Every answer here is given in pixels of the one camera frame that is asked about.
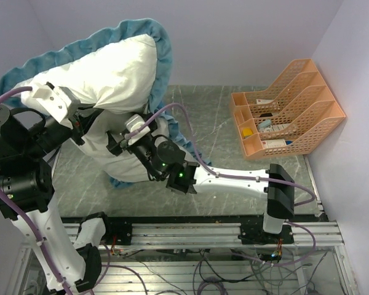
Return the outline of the white pillow insert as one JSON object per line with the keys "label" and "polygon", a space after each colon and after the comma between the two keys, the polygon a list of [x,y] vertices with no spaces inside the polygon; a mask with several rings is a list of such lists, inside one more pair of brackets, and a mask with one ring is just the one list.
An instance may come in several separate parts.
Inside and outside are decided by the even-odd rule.
{"label": "white pillow insert", "polygon": [[106,148],[107,132],[120,140],[124,123],[148,103],[157,66],[157,47],[151,36],[141,34],[110,43],[72,63],[37,74],[19,87],[50,82],[63,86],[84,104],[102,109],[79,150],[91,157],[110,177],[125,183],[147,181],[146,168],[135,155],[112,155]]}

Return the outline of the blue houndstooth bear pillowcase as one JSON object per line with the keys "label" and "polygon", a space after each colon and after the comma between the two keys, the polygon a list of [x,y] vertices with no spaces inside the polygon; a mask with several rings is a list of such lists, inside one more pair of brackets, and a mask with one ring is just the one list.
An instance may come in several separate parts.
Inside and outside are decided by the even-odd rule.
{"label": "blue houndstooth bear pillowcase", "polygon": [[[115,28],[103,28],[91,36],[74,41],[57,51],[50,51],[29,59],[23,66],[9,70],[0,79],[0,96],[14,88],[17,84],[37,74],[57,66],[72,63],[98,49],[114,42],[147,34],[151,36],[157,47],[156,77],[148,97],[148,103],[142,112],[158,113],[158,135],[165,135],[175,142],[186,153],[187,160],[197,156],[193,143],[180,132],[178,121],[164,108],[163,97],[167,91],[172,69],[172,46],[163,26],[150,18],[121,21]],[[129,187],[135,183],[125,183],[109,176],[110,183],[116,188]]]}

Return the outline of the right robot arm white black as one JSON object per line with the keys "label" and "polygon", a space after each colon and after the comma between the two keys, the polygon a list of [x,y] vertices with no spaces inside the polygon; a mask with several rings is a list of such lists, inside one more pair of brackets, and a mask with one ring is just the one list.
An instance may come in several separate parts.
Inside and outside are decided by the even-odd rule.
{"label": "right robot arm white black", "polygon": [[295,215],[293,178],[278,164],[266,170],[229,170],[185,159],[185,152],[164,135],[147,133],[133,140],[116,141],[108,132],[107,150],[115,156],[127,151],[146,168],[151,181],[165,181],[167,189],[181,194],[206,191],[236,192],[266,200],[259,236],[272,243],[280,237],[285,220]]}

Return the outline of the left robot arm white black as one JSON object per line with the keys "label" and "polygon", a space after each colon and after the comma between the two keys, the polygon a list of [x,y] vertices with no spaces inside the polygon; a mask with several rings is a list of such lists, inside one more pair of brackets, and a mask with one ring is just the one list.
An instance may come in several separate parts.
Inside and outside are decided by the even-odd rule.
{"label": "left robot arm white black", "polygon": [[44,156],[71,132],[45,117],[27,129],[16,115],[28,110],[0,104],[0,212],[31,245],[49,294],[66,294],[72,287],[89,291],[102,269],[98,246],[112,239],[113,228],[104,212],[90,214],[81,221],[75,241],[70,240]]}

